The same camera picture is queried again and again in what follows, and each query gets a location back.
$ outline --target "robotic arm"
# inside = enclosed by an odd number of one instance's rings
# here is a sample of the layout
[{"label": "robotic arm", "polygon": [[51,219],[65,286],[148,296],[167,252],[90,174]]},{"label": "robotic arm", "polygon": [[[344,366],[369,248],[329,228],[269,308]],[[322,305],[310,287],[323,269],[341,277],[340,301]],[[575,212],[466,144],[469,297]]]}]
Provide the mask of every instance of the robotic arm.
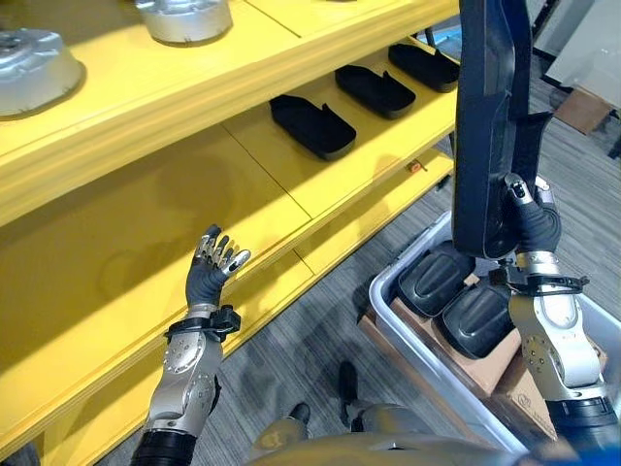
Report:
[{"label": "robotic arm", "polygon": [[559,435],[577,450],[618,445],[618,420],[575,299],[588,280],[560,272],[554,252],[561,220],[550,188],[538,177],[536,202],[519,176],[508,174],[505,183],[515,205],[519,247],[515,266],[504,262],[490,278],[513,290],[509,314],[522,337],[524,360]]},{"label": "robotic arm", "polygon": [[151,397],[132,465],[188,466],[196,439],[217,403],[222,342],[241,323],[232,306],[220,307],[220,293],[250,259],[248,250],[235,256],[232,248],[224,252],[228,236],[216,245],[220,232],[212,225],[194,252],[185,285],[188,311],[165,334],[164,373]]}]

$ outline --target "yellow shelf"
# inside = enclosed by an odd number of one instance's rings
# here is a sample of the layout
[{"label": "yellow shelf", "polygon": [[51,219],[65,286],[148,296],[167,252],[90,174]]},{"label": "yellow shelf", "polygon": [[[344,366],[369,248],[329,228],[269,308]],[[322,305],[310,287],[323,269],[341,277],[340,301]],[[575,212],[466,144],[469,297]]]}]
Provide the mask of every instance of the yellow shelf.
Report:
[{"label": "yellow shelf", "polygon": [[[232,302],[244,303],[237,309],[246,336],[257,332],[453,166],[450,158],[436,150],[428,150],[417,159],[426,171],[414,175],[400,171],[297,247],[298,254],[287,253],[231,295]],[[225,354],[238,345],[239,340],[229,338]],[[48,427],[36,440],[43,465],[90,464],[142,425],[161,374],[160,354],[161,349],[156,349]]]},{"label": "yellow shelf", "polygon": [[[385,51],[362,62],[382,71]],[[454,93],[389,69],[417,93],[396,121],[337,91],[331,75],[300,89],[357,128],[357,147],[337,162],[306,153],[262,105],[0,228],[0,269],[11,271],[0,309],[12,311],[0,314],[0,397],[20,390],[0,415],[0,457],[157,347],[184,308],[189,256],[209,223],[253,252],[230,294],[452,128]],[[45,390],[32,374],[48,381]]]},{"label": "yellow shelf", "polygon": [[384,70],[414,90],[411,112],[397,120],[377,116],[338,89],[331,73],[287,92],[321,106],[327,103],[357,131],[354,150],[325,162],[276,125],[269,104],[262,104],[222,124],[259,164],[311,216],[320,218],[385,179],[449,133],[455,124],[456,91],[438,94],[388,63],[387,50],[357,62]]},{"label": "yellow shelf", "polygon": [[239,280],[308,219],[217,125],[0,228],[0,458],[158,345],[211,222]]},{"label": "yellow shelf", "polygon": [[314,11],[310,29],[270,18],[271,2],[230,0],[231,31],[189,49],[152,41],[117,0],[2,2],[8,27],[59,32],[88,77],[58,106],[0,122],[0,225],[458,9],[457,0],[274,2],[282,14]]},{"label": "yellow shelf", "polygon": [[357,0],[356,2],[317,2],[290,0],[247,0],[299,36],[308,36],[331,27],[343,27],[359,17],[372,17],[379,11],[403,5],[403,0]]},{"label": "yellow shelf", "polygon": [[332,269],[453,170],[453,160],[437,150],[416,160],[423,169],[399,171],[295,248],[315,274]]},{"label": "yellow shelf", "polygon": [[[237,304],[246,336],[253,335],[284,309],[312,277],[294,253],[254,276],[227,301]],[[164,339],[158,339],[163,345]],[[225,355],[240,343],[237,335],[224,344]],[[157,348],[130,370],[88,400],[64,414],[36,440],[44,466],[91,464],[140,426],[162,373],[162,348]]]}]

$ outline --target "gray carpet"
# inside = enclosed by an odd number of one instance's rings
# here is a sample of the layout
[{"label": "gray carpet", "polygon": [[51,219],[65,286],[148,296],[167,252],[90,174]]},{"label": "gray carpet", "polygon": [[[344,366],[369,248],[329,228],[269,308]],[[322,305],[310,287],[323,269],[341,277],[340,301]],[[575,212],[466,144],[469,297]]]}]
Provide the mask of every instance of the gray carpet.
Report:
[{"label": "gray carpet", "polygon": [[[536,59],[533,112],[550,110],[564,98],[537,79],[541,66]],[[563,216],[565,234],[558,252],[564,270],[589,275],[592,283],[586,294],[617,317],[621,317],[621,171],[619,161],[606,154],[620,133],[617,119],[607,120],[590,136],[553,119],[543,140],[539,170],[554,186]],[[226,359],[220,402],[198,441],[193,464],[243,462],[259,432],[301,400],[312,409],[313,436],[343,432],[334,382],[344,358],[359,369],[361,397],[404,404],[422,414],[439,434],[456,434],[355,325],[359,309],[366,305],[369,278],[450,209],[450,203],[450,186],[429,192]],[[100,464],[127,464],[138,438],[138,434],[130,437]]]}]

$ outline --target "black glove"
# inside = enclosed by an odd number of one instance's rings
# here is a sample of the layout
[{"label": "black glove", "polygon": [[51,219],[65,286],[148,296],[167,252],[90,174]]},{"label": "black glove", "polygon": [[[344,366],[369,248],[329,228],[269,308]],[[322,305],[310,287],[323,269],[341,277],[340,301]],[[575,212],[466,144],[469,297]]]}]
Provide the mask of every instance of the black glove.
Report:
[{"label": "black glove", "polygon": [[515,223],[520,234],[518,252],[554,252],[561,239],[561,217],[547,183],[538,179],[536,200],[519,176],[508,174],[505,183],[516,209]]},{"label": "black glove", "polygon": [[188,308],[196,304],[219,306],[225,282],[250,259],[249,250],[242,250],[235,255],[234,248],[224,252],[229,243],[226,235],[216,246],[221,231],[217,225],[210,226],[196,247],[185,282]]}]

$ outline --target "black plastic tray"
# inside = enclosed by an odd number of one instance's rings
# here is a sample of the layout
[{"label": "black plastic tray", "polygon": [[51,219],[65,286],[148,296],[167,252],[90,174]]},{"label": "black plastic tray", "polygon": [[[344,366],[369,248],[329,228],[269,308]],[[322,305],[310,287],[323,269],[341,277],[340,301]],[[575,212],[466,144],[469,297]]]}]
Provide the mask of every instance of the black plastic tray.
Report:
[{"label": "black plastic tray", "polygon": [[487,356],[514,328],[508,314],[511,291],[487,278],[462,291],[436,319],[444,338],[471,359]]},{"label": "black plastic tray", "polygon": [[436,92],[450,92],[457,87],[459,65],[441,54],[430,54],[417,46],[395,44],[388,49],[388,58],[417,81]]},{"label": "black plastic tray", "polygon": [[365,107],[388,119],[402,117],[416,95],[384,71],[376,75],[362,66],[347,65],[335,71],[339,87]]},{"label": "black plastic tray", "polygon": [[409,266],[397,279],[397,294],[414,313],[435,317],[464,287],[464,278],[474,270],[474,258],[453,247],[438,245]]},{"label": "black plastic tray", "polygon": [[302,97],[281,95],[270,108],[277,124],[324,160],[341,158],[353,148],[356,130],[326,104],[318,109]]}]

